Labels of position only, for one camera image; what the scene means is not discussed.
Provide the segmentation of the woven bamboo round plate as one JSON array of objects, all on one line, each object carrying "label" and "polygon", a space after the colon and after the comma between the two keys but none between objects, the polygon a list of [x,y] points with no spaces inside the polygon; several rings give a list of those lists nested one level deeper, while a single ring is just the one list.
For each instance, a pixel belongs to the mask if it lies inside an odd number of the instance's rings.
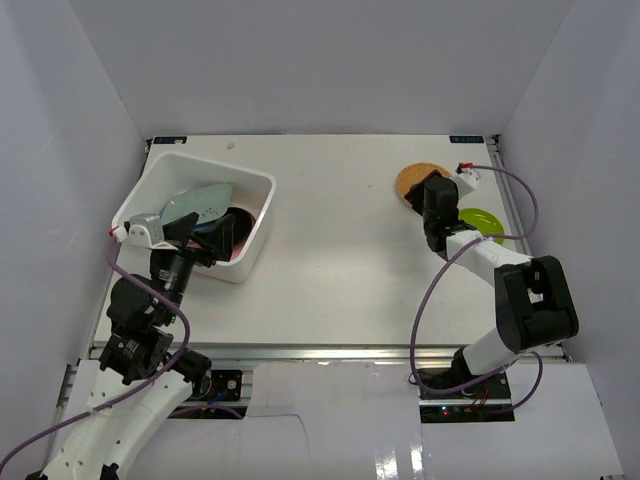
[{"label": "woven bamboo round plate", "polygon": [[410,189],[420,183],[425,177],[433,172],[438,172],[445,178],[451,178],[451,173],[444,167],[433,163],[413,163],[406,166],[396,177],[396,191],[401,201],[409,208],[412,205],[405,199],[405,195]]}]

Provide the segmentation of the blue round plate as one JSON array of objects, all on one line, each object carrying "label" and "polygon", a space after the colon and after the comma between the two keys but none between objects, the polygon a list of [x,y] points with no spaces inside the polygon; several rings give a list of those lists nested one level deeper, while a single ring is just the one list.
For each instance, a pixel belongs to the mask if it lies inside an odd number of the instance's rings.
[{"label": "blue round plate", "polygon": [[196,225],[194,227],[194,233],[199,235],[209,234],[217,228],[217,224],[218,224],[218,221],[214,220],[211,222]]}]

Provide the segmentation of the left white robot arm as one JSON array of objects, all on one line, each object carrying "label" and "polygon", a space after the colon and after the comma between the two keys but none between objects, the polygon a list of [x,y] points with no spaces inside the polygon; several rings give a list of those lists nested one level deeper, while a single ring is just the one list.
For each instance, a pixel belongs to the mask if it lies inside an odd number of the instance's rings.
[{"label": "left white robot arm", "polygon": [[114,226],[114,244],[149,251],[148,277],[108,262],[119,279],[110,293],[111,334],[82,413],[62,422],[72,429],[34,479],[123,479],[161,424],[188,398],[211,387],[211,361],[189,349],[185,335],[176,351],[165,327],[190,325],[180,306],[195,267],[231,258],[235,217],[225,213],[206,227],[197,213],[163,222],[140,214]]}]

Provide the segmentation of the black round plate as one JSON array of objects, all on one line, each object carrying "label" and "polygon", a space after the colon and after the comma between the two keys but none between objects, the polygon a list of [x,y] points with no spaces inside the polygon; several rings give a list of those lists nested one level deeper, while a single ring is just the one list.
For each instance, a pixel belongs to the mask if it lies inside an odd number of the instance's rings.
[{"label": "black round plate", "polygon": [[229,207],[225,214],[234,217],[233,248],[240,248],[248,239],[255,224],[255,218],[249,211],[235,206]]}]

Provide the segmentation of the white plastic bin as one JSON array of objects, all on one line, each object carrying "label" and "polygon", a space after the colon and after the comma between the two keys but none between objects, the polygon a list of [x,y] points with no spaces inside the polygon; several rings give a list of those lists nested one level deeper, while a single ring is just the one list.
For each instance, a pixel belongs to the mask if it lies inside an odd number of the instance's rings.
[{"label": "white plastic bin", "polygon": [[203,157],[169,151],[150,160],[141,178],[112,219],[114,227],[136,214],[158,214],[176,195],[215,184],[231,185],[230,205],[236,216],[231,259],[195,271],[229,283],[249,275],[272,223],[271,203],[276,192],[273,176]]}]

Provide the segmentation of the celadon divided oval plate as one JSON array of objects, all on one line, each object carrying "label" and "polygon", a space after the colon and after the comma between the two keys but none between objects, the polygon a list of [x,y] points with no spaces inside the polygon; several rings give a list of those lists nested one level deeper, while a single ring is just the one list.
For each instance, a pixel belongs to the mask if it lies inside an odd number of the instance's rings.
[{"label": "celadon divided oval plate", "polygon": [[197,225],[213,222],[227,211],[233,193],[230,183],[217,183],[173,196],[160,212],[168,224],[191,213],[198,215]]}]

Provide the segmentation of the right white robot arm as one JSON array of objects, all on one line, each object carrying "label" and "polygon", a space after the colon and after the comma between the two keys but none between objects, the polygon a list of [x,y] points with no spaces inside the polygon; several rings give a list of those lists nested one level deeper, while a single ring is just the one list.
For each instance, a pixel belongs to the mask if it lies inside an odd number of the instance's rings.
[{"label": "right white robot arm", "polygon": [[[482,166],[459,164],[454,177],[437,171],[411,185],[404,199],[422,218],[428,247],[444,265],[427,288],[412,325],[410,377],[430,395],[457,393],[472,399],[488,379],[527,352],[577,335],[579,320],[560,261],[531,257],[497,244],[499,235],[482,234],[461,219],[458,203],[479,184]],[[431,377],[416,364],[420,322],[439,281],[455,264],[486,281],[494,292],[495,326],[472,344],[458,349],[451,365]]]}]

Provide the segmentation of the lime green round plate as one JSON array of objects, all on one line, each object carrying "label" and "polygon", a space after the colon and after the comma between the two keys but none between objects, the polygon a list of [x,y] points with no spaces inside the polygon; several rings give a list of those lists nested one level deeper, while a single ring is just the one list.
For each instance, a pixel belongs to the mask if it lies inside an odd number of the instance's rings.
[{"label": "lime green round plate", "polygon": [[504,235],[501,221],[492,213],[479,208],[465,208],[459,212],[459,218],[475,227],[485,236]]}]

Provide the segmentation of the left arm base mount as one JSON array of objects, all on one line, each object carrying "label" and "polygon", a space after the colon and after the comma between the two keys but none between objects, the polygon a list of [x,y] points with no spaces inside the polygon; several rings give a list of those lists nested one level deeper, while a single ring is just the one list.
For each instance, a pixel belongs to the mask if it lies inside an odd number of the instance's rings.
[{"label": "left arm base mount", "polygon": [[202,411],[221,411],[219,404],[236,405],[242,398],[243,372],[215,368],[210,358],[198,352],[186,350],[172,371],[178,372],[191,387],[182,409],[198,407]]}]

